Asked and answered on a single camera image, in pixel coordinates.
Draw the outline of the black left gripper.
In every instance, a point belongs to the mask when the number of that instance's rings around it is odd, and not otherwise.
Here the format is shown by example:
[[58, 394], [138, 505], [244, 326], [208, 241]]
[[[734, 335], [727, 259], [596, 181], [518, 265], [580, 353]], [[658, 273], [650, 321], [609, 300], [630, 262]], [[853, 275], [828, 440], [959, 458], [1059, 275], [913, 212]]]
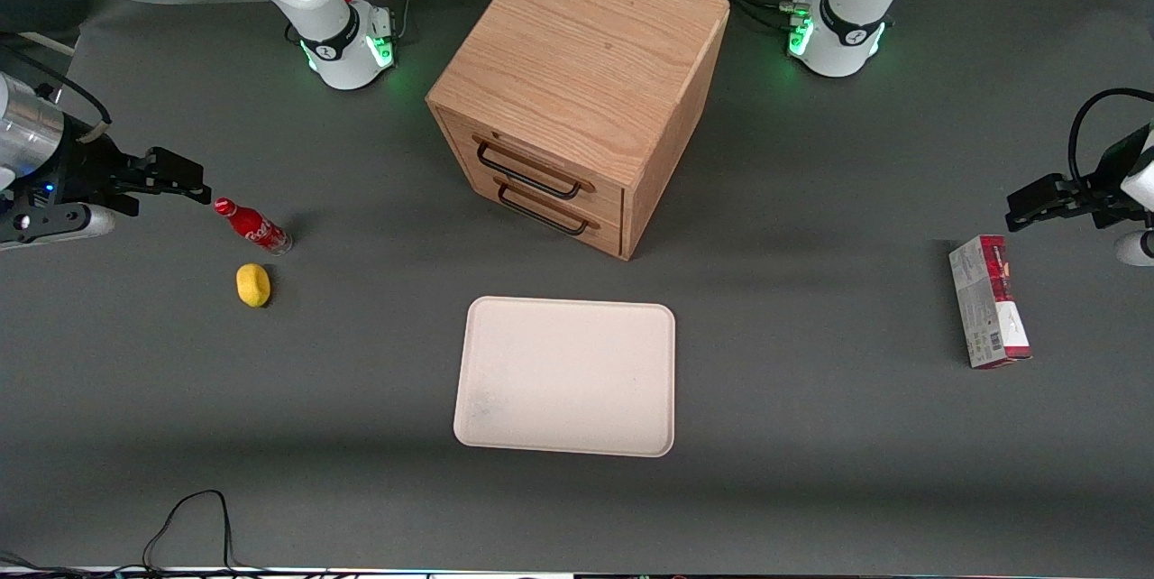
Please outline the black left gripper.
[[1102, 152], [1096, 168], [1082, 179], [1091, 193], [1091, 206], [1079, 201], [1078, 188], [1067, 176], [1044, 175], [1022, 186], [1006, 198], [1006, 228], [1019, 233], [1039, 221], [1089, 213], [1100, 230], [1122, 220], [1151, 225], [1152, 143], [1151, 126], [1142, 126]]

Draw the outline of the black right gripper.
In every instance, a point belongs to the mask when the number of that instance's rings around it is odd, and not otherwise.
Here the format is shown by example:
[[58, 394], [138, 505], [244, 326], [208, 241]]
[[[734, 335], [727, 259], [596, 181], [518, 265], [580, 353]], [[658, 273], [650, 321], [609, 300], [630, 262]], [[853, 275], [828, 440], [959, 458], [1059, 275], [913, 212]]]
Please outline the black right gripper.
[[88, 204], [119, 215], [138, 215], [137, 194], [177, 194], [198, 205], [213, 205], [213, 189], [203, 185], [205, 170], [162, 146], [148, 149], [148, 175], [140, 157], [123, 155], [104, 136], [90, 143], [67, 142], [38, 180], [38, 204]]

